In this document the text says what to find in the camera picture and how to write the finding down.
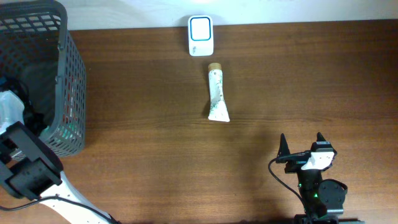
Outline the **white cream tube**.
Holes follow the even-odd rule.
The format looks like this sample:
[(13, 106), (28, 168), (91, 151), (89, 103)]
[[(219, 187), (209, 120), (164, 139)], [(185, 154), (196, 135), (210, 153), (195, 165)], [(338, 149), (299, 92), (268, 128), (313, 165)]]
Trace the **white cream tube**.
[(228, 109), (223, 93), (223, 71), (220, 63), (211, 63), (208, 66), (210, 112), (211, 121), (230, 122)]

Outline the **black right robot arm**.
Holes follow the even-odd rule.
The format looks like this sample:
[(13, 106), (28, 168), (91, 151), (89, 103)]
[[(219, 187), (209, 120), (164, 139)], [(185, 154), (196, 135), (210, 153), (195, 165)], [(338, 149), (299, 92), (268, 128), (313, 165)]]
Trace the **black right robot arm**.
[[(304, 214), (294, 216), (293, 222), (308, 223), (362, 223), (358, 219), (340, 219), (348, 186), (335, 179), (324, 179), (322, 172), (332, 167), (337, 151), (321, 133), (307, 151), (291, 153), (284, 134), (280, 135), (276, 158), (268, 163), (268, 170), (281, 185), (295, 194), (303, 205)], [(297, 174), (298, 191), (281, 181), (272, 171), (272, 163), (285, 164), (286, 174)]]

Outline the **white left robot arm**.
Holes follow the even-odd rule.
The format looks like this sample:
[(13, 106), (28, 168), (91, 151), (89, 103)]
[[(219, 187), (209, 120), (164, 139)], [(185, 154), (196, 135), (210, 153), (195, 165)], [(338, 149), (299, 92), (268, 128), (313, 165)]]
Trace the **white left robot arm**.
[(110, 214), (86, 199), (67, 179), (63, 164), (38, 135), (46, 129), (35, 111), (26, 84), (1, 78), (1, 187), (29, 203), (42, 204), (69, 223), (116, 223)]

